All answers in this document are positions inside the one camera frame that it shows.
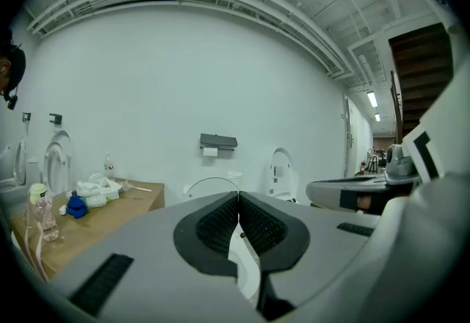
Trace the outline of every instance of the wall-mounted holder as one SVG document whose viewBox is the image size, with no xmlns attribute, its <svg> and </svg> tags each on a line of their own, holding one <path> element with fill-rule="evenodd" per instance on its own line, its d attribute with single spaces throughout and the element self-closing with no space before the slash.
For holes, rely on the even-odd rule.
<svg viewBox="0 0 470 323">
<path fill-rule="evenodd" d="M 23 122 L 29 122 L 31 120 L 31 113 L 23 113 L 23 117 L 21 118 Z"/>
<path fill-rule="evenodd" d="M 235 147 L 238 146 L 236 138 L 233 137 L 221 137 L 217 134 L 201 134 L 200 135 L 200 149 L 203 148 L 217 148 L 218 150 L 231 150 L 234 151 Z"/>
<path fill-rule="evenodd" d="M 54 125 L 62 125 L 62 115 L 55 115 L 53 113 L 49 113 L 50 116 L 54 117 L 53 120 L 50 120 L 50 123 L 53 123 Z"/>
</svg>

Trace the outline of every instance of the toilet lid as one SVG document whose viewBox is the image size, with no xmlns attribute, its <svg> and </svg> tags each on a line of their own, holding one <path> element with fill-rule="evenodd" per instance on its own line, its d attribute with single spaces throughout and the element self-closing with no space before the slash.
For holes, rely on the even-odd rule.
<svg viewBox="0 0 470 323">
<path fill-rule="evenodd" d="M 269 196 L 282 200 L 295 199 L 297 184 L 294 178 L 292 158 L 284 148 L 278 148 L 274 151 L 269 176 Z"/>
<path fill-rule="evenodd" d="M 58 130 L 53 135 L 50 144 L 54 142 L 60 145 L 62 149 L 62 154 L 65 157 L 66 165 L 68 168 L 67 176 L 64 177 L 64 182 L 63 182 L 64 184 L 66 184 L 66 187 L 63 188 L 63 190 L 60 192 L 72 190 L 75 185 L 75 181 L 74 181 L 75 169 L 74 169 L 74 163 L 73 163 L 73 147 L 72 147 L 70 134 L 66 130 Z"/>
<path fill-rule="evenodd" d="M 23 138 L 16 148 L 13 159 L 13 177 L 18 185 L 26 183 L 26 140 Z"/>
<path fill-rule="evenodd" d="M 58 195 L 69 187 L 69 163 L 58 142 L 51 142 L 44 156 L 44 184 L 51 194 Z"/>
</svg>

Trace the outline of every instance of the blue object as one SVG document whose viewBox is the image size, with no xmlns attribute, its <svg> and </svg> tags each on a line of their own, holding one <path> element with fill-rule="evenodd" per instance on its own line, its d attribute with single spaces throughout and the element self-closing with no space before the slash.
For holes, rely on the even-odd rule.
<svg viewBox="0 0 470 323">
<path fill-rule="evenodd" d="M 71 214 L 74 218 L 79 219 L 87 214 L 87 205 L 81 197 L 72 195 L 67 203 L 65 211 Z"/>
</svg>

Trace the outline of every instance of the door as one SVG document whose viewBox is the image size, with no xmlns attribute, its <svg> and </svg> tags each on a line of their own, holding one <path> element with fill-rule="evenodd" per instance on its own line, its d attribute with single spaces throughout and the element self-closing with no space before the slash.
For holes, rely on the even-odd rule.
<svg viewBox="0 0 470 323">
<path fill-rule="evenodd" d="M 356 137 L 357 137 L 357 128 L 356 128 L 356 113 L 351 105 L 347 102 L 347 124 L 349 125 L 349 132 L 347 134 L 347 173 L 346 178 L 354 177 L 356 171 L 359 169 L 357 164 L 357 147 L 356 147 Z"/>
</svg>

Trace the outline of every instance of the black vent grille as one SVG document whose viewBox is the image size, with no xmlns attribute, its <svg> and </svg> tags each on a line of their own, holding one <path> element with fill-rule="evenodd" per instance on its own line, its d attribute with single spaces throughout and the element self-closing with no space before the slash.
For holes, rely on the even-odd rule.
<svg viewBox="0 0 470 323">
<path fill-rule="evenodd" d="M 287 235 L 287 226 L 244 197 L 239 197 L 240 225 L 258 255 L 276 247 Z"/>
<path fill-rule="evenodd" d="M 358 234 L 359 236 L 370 237 L 372 232 L 374 231 L 373 228 L 368 228 L 366 226 L 360 226 L 356 224 L 350 224 L 348 222 L 342 222 L 337 226 L 337 228 L 341 231 L 349 232 Z"/>
<path fill-rule="evenodd" d="M 197 224 L 198 238 L 213 251 L 228 256 L 228 248 L 237 219 L 237 199 L 231 199 L 203 217 Z"/>
<path fill-rule="evenodd" d="M 112 254 L 85 284 L 71 297 L 70 301 L 95 316 L 131 266 L 133 258 Z"/>
</svg>

